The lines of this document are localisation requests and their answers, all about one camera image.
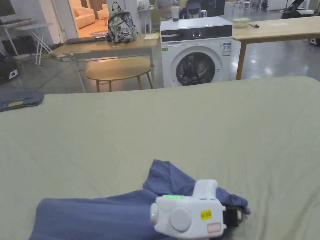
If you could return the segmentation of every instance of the monitor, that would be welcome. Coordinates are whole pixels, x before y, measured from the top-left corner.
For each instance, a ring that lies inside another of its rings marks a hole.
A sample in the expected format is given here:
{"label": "monitor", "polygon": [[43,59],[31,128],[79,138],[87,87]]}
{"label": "monitor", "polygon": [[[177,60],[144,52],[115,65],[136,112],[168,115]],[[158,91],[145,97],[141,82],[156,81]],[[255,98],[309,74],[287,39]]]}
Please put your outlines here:
{"label": "monitor", "polygon": [[16,14],[10,0],[0,0],[0,17]]}

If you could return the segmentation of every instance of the round wooden stool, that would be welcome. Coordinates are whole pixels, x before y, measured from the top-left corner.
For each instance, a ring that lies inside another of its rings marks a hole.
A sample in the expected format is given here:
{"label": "round wooden stool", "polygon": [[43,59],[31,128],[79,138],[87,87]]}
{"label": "round wooden stool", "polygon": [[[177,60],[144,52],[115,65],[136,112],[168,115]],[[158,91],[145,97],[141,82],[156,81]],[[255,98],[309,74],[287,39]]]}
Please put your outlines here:
{"label": "round wooden stool", "polygon": [[99,63],[88,70],[87,78],[96,80],[97,92],[100,92],[100,82],[109,83],[109,91],[112,92],[111,82],[136,77],[139,88],[142,89],[140,76],[147,74],[150,87],[153,89],[149,72],[151,71],[150,59],[148,58],[117,58]]}

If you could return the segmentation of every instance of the washing machine control panel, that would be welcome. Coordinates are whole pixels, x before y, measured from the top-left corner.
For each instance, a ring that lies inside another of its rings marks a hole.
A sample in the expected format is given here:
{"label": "washing machine control panel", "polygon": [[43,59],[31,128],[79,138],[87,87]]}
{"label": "washing machine control panel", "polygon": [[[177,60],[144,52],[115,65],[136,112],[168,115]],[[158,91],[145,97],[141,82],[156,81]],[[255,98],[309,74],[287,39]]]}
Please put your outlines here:
{"label": "washing machine control panel", "polygon": [[232,25],[161,31],[162,42],[231,37]]}

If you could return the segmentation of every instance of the bed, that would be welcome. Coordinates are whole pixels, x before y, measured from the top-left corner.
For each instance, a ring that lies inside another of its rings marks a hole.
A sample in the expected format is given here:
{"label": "bed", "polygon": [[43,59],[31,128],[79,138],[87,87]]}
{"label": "bed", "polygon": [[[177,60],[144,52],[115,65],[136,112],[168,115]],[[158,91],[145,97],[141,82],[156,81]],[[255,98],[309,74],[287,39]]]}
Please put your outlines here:
{"label": "bed", "polygon": [[314,79],[46,95],[0,122],[0,239],[28,239],[45,197],[141,189],[153,159],[248,199],[252,213],[231,239],[318,239]]}

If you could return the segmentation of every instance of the sofa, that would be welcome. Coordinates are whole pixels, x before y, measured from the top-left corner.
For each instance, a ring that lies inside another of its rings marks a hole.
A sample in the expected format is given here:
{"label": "sofa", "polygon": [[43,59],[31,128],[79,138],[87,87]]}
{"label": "sofa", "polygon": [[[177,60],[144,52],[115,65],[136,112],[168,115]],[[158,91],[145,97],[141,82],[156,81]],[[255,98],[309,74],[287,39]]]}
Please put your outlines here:
{"label": "sofa", "polygon": [[102,4],[102,10],[97,11],[99,20],[103,20],[101,13],[107,13],[109,15],[109,9],[107,4]]}
{"label": "sofa", "polygon": [[73,12],[76,17],[78,28],[83,28],[94,23],[95,16],[93,9],[85,7],[74,7]]}

